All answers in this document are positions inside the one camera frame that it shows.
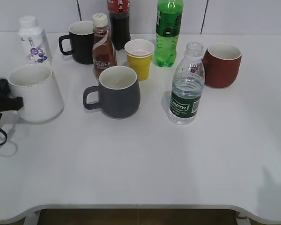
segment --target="mug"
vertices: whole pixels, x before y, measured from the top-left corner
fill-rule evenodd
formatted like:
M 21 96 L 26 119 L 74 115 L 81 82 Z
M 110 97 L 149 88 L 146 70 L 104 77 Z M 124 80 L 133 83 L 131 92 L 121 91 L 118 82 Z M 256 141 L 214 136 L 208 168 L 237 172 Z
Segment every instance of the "mug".
M 30 64 L 15 69 L 8 77 L 14 98 L 23 98 L 20 117 L 29 122 L 43 122 L 59 114 L 64 101 L 52 69 Z
M 99 102 L 87 104 L 90 93 L 99 92 Z M 103 112 L 113 118 L 126 118 L 139 108 L 141 93 L 136 72 L 123 66 L 110 67 L 99 77 L 99 86 L 89 87 L 83 93 L 86 109 L 102 108 Z
M 80 21 L 73 23 L 69 28 L 69 34 L 59 38 L 59 48 L 63 55 L 73 55 L 76 62 L 81 64 L 93 64 L 94 31 L 92 21 Z M 62 41 L 70 39 L 72 50 L 65 52 Z
M 209 46 L 203 58 L 205 84 L 212 88 L 229 87 L 237 77 L 241 57 L 240 50 L 227 43 Z

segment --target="water bottle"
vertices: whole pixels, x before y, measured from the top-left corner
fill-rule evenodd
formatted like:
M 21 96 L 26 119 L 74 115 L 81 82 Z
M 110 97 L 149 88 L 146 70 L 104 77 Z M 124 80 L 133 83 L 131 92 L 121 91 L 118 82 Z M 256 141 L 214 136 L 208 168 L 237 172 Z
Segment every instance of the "water bottle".
M 154 61 L 159 67 L 171 67 L 175 62 L 182 12 L 183 0 L 158 1 Z
M 108 0 L 108 10 L 112 42 L 116 50 L 121 50 L 131 39 L 129 31 L 130 0 Z
M 178 65 L 172 84 L 169 118 L 176 124 L 191 123 L 197 114 L 205 82 L 203 45 L 191 42 Z

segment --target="bottle cap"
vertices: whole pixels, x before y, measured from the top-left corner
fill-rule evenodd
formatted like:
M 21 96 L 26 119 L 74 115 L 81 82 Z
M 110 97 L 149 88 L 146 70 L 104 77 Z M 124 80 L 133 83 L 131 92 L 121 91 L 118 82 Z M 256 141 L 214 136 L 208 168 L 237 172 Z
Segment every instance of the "bottle cap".
M 185 57 L 192 59 L 202 59 L 204 46 L 198 42 L 188 43 L 186 46 L 186 51 L 184 53 Z
M 38 26 L 36 17 L 32 15 L 21 17 L 19 22 L 23 28 L 34 28 Z
M 104 13 L 97 13 L 93 15 L 95 27 L 105 27 L 108 24 L 107 15 Z

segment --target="brown bottle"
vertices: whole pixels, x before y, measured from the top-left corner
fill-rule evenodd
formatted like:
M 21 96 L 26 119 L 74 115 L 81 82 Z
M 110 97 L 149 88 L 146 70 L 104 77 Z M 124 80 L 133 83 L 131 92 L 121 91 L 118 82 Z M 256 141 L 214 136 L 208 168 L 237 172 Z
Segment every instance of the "brown bottle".
M 111 41 L 107 15 L 103 13 L 94 14 L 93 20 L 95 34 L 93 59 L 96 77 L 99 78 L 105 69 L 117 65 L 117 56 Z

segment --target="white wall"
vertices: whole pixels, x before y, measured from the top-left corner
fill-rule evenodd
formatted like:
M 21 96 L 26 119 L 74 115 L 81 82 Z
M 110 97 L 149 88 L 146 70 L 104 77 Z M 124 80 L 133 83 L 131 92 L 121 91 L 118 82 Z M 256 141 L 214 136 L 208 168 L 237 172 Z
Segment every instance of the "white wall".
M 108 13 L 107 0 L 78 0 L 83 20 Z M 131 0 L 131 33 L 154 34 L 158 0 Z M 182 34 L 200 34 L 207 0 L 184 0 Z M 47 32 L 66 33 L 79 21 L 77 0 L 0 0 L 0 31 L 18 31 L 35 15 Z M 209 0 L 203 34 L 281 34 L 281 0 Z
M 281 34 L 281 0 L 209 0 L 203 34 Z
M 130 31 L 155 34 L 158 0 L 131 0 Z M 200 34 L 207 0 L 184 0 L 182 34 Z M 107 0 L 79 0 L 81 17 L 92 20 L 95 13 L 108 13 Z
M 76 0 L 0 0 L 0 31 L 18 31 L 24 15 L 36 16 L 47 32 L 66 32 L 79 21 Z

